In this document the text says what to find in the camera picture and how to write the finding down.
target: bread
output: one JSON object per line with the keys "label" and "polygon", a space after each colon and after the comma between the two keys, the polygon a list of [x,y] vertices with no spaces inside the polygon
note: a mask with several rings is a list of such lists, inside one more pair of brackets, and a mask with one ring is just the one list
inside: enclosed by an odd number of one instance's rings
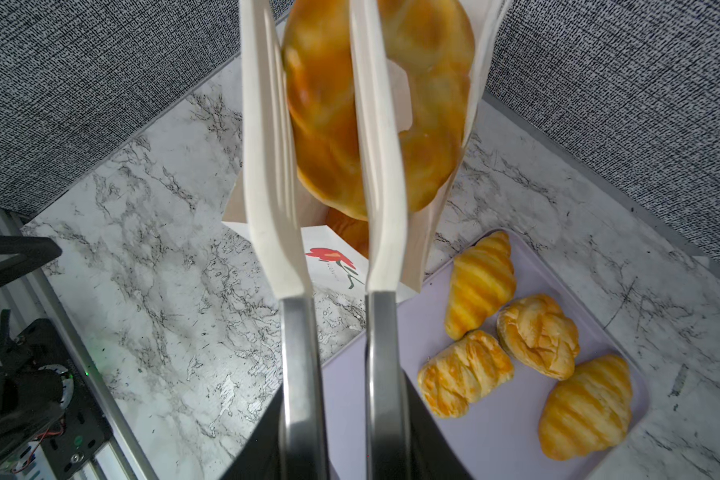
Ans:
{"label": "bread", "polygon": [[368,258],[368,246],[370,244],[368,222],[346,216],[335,208],[329,208],[326,225],[357,252]]}
{"label": "bread", "polygon": [[505,232],[494,232],[454,260],[445,332],[459,340],[512,300],[517,283]]}
{"label": "bread", "polygon": [[455,418],[513,376],[512,361],[496,339],[476,330],[429,360],[419,370],[418,388],[433,414]]}
{"label": "bread", "polygon": [[563,461],[618,445],[630,426],[631,402],[623,358],[605,355],[577,366],[547,398],[539,420],[541,451]]}
{"label": "bread", "polygon": [[[413,123],[400,133],[408,208],[427,206],[461,157],[474,34],[458,0],[379,0],[387,56],[408,75]],[[282,40],[298,178],[318,200],[367,220],[355,118],[348,0],[296,0]]]}
{"label": "bread", "polygon": [[579,354],[579,330],[548,295],[527,296],[499,312],[499,342],[524,365],[565,380],[574,374]]}

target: golden brown bread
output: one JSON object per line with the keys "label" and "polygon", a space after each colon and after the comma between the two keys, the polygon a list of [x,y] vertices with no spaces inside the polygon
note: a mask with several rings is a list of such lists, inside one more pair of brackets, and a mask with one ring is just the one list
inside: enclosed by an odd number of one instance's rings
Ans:
{"label": "golden brown bread", "polygon": [[558,380],[574,374],[579,330],[552,297],[539,293],[510,303],[496,327],[501,346],[524,365]]}
{"label": "golden brown bread", "polygon": [[513,376],[496,339],[476,330],[430,359],[418,372],[418,388],[432,413],[455,418]]}
{"label": "golden brown bread", "polygon": [[326,225],[358,253],[368,258],[368,245],[370,244],[368,222],[346,216],[336,208],[329,208]]}
{"label": "golden brown bread", "polygon": [[445,332],[459,340],[512,300],[517,283],[505,232],[494,232],[454,260]]}
{"label": "golden brown bread", "polygon": [[631,402],[623,358],[605,355],[577,366],[547,398],[539,420],[541,451],[563,461],[618,445],[630,426]]}
{"label": "golden brown bread", "polygon": [[[400,133],[408,208],[427,206],[461,157],[474,35],[458,0],[378,0],[384,48],[408,74],[413,123]],[[282,41],[298,178],[367,220],[355,118],[348,0],[296,0]]]}

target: tray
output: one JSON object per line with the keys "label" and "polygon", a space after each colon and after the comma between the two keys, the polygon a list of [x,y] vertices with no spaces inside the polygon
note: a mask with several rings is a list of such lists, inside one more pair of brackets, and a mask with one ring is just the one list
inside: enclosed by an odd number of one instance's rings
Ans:
{"label": "tray", "polygon": [[[619,353],[629,363],[633,388],[632,430],[650,405],[642,371],[522,237],[505,231],[512,245],[512,263],[518,280],[515,298],[547,293],[556,299],[579,329],[581,352],[576,363],[608,352]],[[398,307],[400,363],[414,383],[418,370],[428,358],[452,343],[443,328],[452,269],[450,261],[424,282],[419,295]],[[495,325],[495,316],[492,316],[482,330],[495,336]],[[365,478],[364,357],[363,332],[323,367],[328,455],[342,480]],[[513,364],[514,379],[470,405],[466,416],[436,418],[448,444],[475,478],[585,478],[612,449],[566,462],[544,456],[538,440],[538,421],[556,380],[517,360],[513,360]]]}

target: marble countertop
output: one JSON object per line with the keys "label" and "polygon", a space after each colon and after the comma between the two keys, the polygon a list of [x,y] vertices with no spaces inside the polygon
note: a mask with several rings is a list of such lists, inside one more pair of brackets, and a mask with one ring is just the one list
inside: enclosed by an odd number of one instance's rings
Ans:
{"label": "marble countertop", "polygon": [[[214,479],[282,378],[278,312],[220,223],[240,171],[240,60],[25,227],[157,474]],[[507,227],[642,366],[653,410],[593,478],[720,478],[720,281],[485,102],[428,269]],[[316,293],[325,360],[365,326]]]}

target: silver metal handle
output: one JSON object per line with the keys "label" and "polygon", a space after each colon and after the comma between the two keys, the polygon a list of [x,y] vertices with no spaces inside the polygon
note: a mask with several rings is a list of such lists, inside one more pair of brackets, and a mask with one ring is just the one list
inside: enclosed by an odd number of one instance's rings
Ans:
{"label": "silver metal handle", "polygon": [[280,301],[282,423],[285,478],[328,478],[326,422],[317,343],[315,303],[309,296]]}
{"label": "silver metal handle", "polygon": [[411,477],[411,423],[398,348],[394,292],[365,297],[365,441],[368,478]]}

